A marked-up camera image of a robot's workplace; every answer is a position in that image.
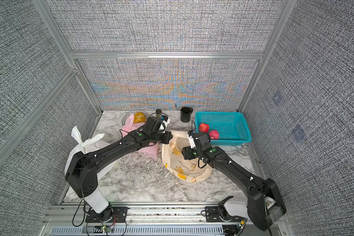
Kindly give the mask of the cream banana print plastic bag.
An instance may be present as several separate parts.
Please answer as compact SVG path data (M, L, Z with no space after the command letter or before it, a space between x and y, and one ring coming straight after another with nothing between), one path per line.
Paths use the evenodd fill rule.
M212 168L203 168L198 159L185 160L182 154L184 147L190 147L186 131L171 131L172 139L162 145L161 155L164 166L177 178L188 182L198 183L206 180L212 173Z

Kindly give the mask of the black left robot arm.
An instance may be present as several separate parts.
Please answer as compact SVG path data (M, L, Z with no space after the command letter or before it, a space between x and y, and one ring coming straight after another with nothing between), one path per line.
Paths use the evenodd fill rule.
M169 123L170 119L166 115L160 118L149 117L143 126L129 132L119 141L87 154L79 151L73 155L65 179L100 221L109 221L114 213L111 204L98 188L97 174L129 153L159 143L168 144L173 137L171 132L166 130Z

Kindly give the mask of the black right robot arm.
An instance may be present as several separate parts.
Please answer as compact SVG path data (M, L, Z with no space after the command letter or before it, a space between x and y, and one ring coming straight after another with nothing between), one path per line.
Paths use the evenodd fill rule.
M250 173L233 161L221 148L213 147L207 133L189 131L189 146L184 147L184 159L197 159L201 168L207 165L229 178L247 197L246 206L235 202L234 196L228 196L218 203L218 218L229 222L234 217L250 219L261 231L267 231L286 214L283 198L275 181L262 179Z

